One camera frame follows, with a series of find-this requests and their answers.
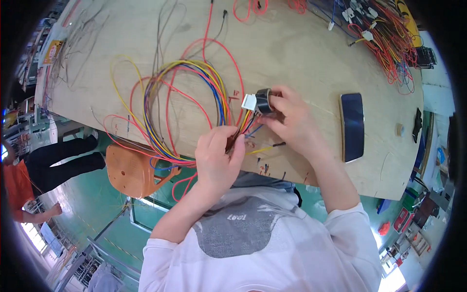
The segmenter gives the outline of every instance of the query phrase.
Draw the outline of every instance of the black pants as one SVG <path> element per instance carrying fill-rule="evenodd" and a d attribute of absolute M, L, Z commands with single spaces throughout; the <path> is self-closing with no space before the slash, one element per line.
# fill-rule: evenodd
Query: black pants
<path fill-rule="evenodd" d="M 37 197 L 51 191 L 70 178 L 82 173 L 103 169 L 106 162 L 98 152 L 51 167 L 51 165 L 65 158 L 89 152 L 96 147 L 96 138 L 89 136 L 86 139 L 77 138 L 32 151 L 24 159 L 24 163 L 33 183 L 34 196 Z"/>

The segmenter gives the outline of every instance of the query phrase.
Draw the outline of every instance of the orange stool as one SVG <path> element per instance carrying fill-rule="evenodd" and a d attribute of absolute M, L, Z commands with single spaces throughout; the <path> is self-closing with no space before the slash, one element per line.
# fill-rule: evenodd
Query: orange stool
<path fill-rule="evenodd" d="M 157 191 L 163 184 L 180 173 L 179 167 L 172 168 L 166 177 L 154 175 L 154 169 L 149 165 L 151 157 L 142 153 L 123 148 L 117 144 L 111 144 L 106 150 L 107 174 L 110 183 L 119 192 L 125 195 L 141 199 Z M 153 166 L 157 164 L 158 158 L 153 158 Z"/>

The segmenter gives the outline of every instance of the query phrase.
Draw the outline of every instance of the right hand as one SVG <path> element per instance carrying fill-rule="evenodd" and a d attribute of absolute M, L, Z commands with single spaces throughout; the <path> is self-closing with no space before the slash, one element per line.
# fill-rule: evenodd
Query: right hand
<path fill-rule="evenodd" d="M 60 203 L 56 203 L 52 208 L 49 210 L 51 216 L 58 216 L 62 213 L 62 207 Z"/>
<path fill-rule="evenodd" d="M 313 153 L 326 150 L 328 147 L 324 137 L 300 94 L 284 85 L 273 86 L 271 91 L 273 95 L 269 102 L 285 116 L 284 122 L 267 116 L 260 117 L 258 122 L 267 125 L 287 145 L 307 159 Z"/>

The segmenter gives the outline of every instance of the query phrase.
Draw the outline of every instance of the workbench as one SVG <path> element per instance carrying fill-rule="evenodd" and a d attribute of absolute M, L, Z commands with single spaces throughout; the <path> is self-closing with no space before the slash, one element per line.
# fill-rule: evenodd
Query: workbench
<path fill-rule="evenodd" d="M 83 15 L 83 9 L 98 11 L 103 2 L 79 1 L 66 21 L 73 22 Z M 183 5 L 174 9 L 161 38 L 164 62 L 179 59 L 190 43 L 204 37 L 210 2 L 179 2 Z M 74 3 L 70 1 L 68 6 L 72 7 Z M 109 114 L 129 118 L 113 87 L 109 67 L 116 55 L 125 54 L 134 60 L 143 77 L 151 75 L 157 43 L 157 16 L 162 4 L 163 1 L 109 0 L 94 20 L 104 25 L 89 33 L 98 33 L 95 43 L 90 36 L 83 36 L 75 44 L 77 53 L 67 56 L 66 66 L 62 66 L 67 68 L 67 72 L 61 68 L 60 78 L 47 80 L 47 103 L 43 104 L 44 86 L 38 86 L 36 101 L 56 114 L 100 130 L 104 130 L 102 122 Z M 270 1 L 264 15 L 255 15 L 252 11 L 249 20 L 242 23 L 234 18 L 232 5 L 232 0 L 215 0 L 208 37 L 219 32 L 223 10 L 227 10 L 218 40 L 228 48 L 238 64 L 244 93 L 252 94 L 275 84 L 294 88 L 310 106 L 320 130 L 339 160 L 342 160 L 339 98 L 344 93 L 361 93 L 365 113 L 364 155 L 345 164 L 345 169 L 359 194 L 399 200 L 418 150 L 411 131 L 417 107 L 423 108 L 419 70 L 411 70 L 415 92 L 400 95 L 396 85 L 388 84 L 381 66 L 363 42 L 349 47 L 353 41 L 351 38 L 336 26 L 328 31 L 328 24 L 309 11 L 300 15 L 290 9 L 286 1 Z M 163 22 L 171 6 L 168 5 L 162 13 Z M 240 3 L 237 15 L 246 16 L 247 7 L 247 2 Z M 68 7 L 64 11 L 58 23 L 64 21 L 62 18 L 67 17 L 70 10 Z M 205 55 L 225 83 L 236 121 L 242 90 L 234 64 L 228 54 L 214 43 L 207 46 Z M 202 59 L 201 52 L 194 58 Z M 123 57 L 117 58 L 113 64 L 116 85 L 129 105 L 130 91 L 138 81 L 138 75 L 133 65 Z M 178 73 L 174 86 L 197 100 L 215 124 L 216 104 L 210 88 L 202 79 Z M 163 137 L 167 137 L 166 92 L 167 88 L 160 91 L 160 110 L 157 105 L 153 106 L 153 116 L 160 117 Z M 142 121 L 141 95 L 138 86 L 134 93 L 133 111 Z M 194 157 L 199 136 L 209 130 L 204 114 L 193 102 L 172 92 L 168 116 L 177 152 Z M 397 123 L 404 125 L 404 137 L 396 135 Z M 107 118 L 105 125 L 112 134 L 147 144 L 137 128 L 125 120 Z M 247 152 L 282 142 L 267 127 L 262 127 L 253 136 L 248 139 Z M 246 156 L 242 169 L 317 185 L 313 168 L 288 146 Z"/>

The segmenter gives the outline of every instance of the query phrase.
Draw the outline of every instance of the phone screen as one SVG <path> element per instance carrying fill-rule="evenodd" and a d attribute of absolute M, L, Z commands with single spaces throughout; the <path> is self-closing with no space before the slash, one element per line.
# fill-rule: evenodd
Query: phone screen
<path fill-rule="evenodd" d="M 360 93 L 340 96 L 344 141 L 344 161 L 350 162 L 363 156 L 365 128 L 363 104 Z"/>

